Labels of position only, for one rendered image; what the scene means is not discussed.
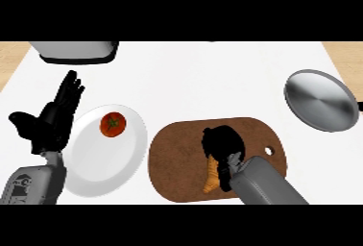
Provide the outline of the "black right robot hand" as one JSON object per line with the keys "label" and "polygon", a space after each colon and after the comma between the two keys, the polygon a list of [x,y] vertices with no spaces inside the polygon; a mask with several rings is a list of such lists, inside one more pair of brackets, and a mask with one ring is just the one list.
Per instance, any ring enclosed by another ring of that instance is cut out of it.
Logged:
{"label": "black right robot hand", "polygon": [[224,192],[232,190],[230,187],[230,155],[236,155],[236,162],[243,161],[245,157],[245,145],[242,138],[235,129],[227,126],[218,126],[215,128],[204,129],[204,136],[201,139],[201,146],[204,154],[208,158],[217,160],[217,177],[220,181],[220,187]]}

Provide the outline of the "golden croissant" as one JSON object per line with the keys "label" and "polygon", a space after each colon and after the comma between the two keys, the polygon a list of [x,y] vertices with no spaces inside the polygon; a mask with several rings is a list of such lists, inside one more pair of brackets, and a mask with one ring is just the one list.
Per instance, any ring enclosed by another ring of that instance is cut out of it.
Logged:
{"label": "golden croissant", "polygon": [[217,167],[218,167],[218,161],[212,158],[212,156],[208,156],[208,160],[207,160],[207,180],[205,180],[204,188],[202,188],[202,192],[204,193],[211,192],[220,186]]}

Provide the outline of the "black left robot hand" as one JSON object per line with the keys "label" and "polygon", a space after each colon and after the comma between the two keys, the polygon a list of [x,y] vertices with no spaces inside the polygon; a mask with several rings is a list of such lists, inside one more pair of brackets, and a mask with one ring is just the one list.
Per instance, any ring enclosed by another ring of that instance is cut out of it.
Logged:
{"label": "black left robot hand", "polygon": [[31,141],[31,154],[60,152],[66,146],[74,114],[86,87],[77,78],[77,72],[68,71],[52,102],[44,106],[38,116],[22,111],[9,115],[16,126],[18,135]]}

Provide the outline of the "red tomato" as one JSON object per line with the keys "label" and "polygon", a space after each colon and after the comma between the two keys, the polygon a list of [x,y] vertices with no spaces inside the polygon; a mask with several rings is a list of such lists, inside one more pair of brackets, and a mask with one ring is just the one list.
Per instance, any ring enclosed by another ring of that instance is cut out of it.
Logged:
{"label": "red tomato", "polygon": [[99,130],[108,137],[118,136],[127,128],[125,117],[115,111],[106,113],[100,119]]}

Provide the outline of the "brown wooden cutting board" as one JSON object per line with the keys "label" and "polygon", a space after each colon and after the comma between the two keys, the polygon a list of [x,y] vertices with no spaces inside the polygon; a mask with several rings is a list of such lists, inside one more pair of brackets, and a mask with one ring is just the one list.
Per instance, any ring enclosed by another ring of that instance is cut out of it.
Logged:
{"label": "brown wooden cutting board", "polygon": [[155,190],[173,202],[232,199],[236,194],[217,188],[202,192],[207,180],[207,157],[202,150],[202,130],[229,125],[245,144],[245,158],[261,156],[282,176],[286,157],[277,135],[255,118],[236,117],[174,122],[158,132],[149,149],[149,177]]}

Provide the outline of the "white round plate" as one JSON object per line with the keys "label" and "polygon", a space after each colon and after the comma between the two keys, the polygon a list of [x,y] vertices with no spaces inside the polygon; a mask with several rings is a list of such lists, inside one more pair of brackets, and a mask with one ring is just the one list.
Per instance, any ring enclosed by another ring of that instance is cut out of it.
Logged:
{"label": "white round plate", "polygon": [[[124,132],[108,137],[100,119],[118,112],[127,120]],[[68,169],[65,187],[81,197],[97,197],[117,190],[131,178],[148,149],[148,131],[137,112],[122,105],[90,110],[74,122],[62,156]]]}

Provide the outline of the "grey metal pan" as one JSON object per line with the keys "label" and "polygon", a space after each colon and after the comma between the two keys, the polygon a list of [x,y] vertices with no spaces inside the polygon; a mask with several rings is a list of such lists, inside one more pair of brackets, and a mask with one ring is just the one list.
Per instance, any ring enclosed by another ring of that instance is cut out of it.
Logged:
{"label": "grey metal pan", "polygon": [[345,84],[313,69],[297,71],[286,79],[283,96],[301,121],[323,132],[342,132],[357,123],[363,101],[357,101]]}

